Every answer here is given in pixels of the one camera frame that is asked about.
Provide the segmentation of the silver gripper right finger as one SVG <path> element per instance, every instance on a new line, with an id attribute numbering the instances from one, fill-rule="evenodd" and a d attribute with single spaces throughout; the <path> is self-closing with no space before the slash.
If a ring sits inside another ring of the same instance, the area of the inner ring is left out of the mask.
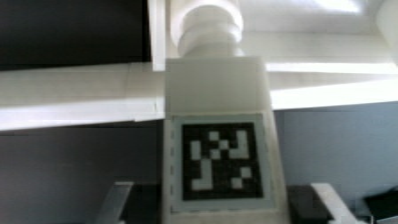
<path id="1" fill-rule="evenodd" d="M 288 187 L 292 224 L 363 224 L 329 183 Z"/>

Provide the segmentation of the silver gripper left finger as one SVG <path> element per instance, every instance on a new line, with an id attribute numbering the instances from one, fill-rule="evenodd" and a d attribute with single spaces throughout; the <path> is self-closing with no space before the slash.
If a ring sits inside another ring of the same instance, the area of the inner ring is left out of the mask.
<path id="1" fill-rule="evenodd" d="M 87 224 L 160 224 L 160 185 L 117 181 Z"/>

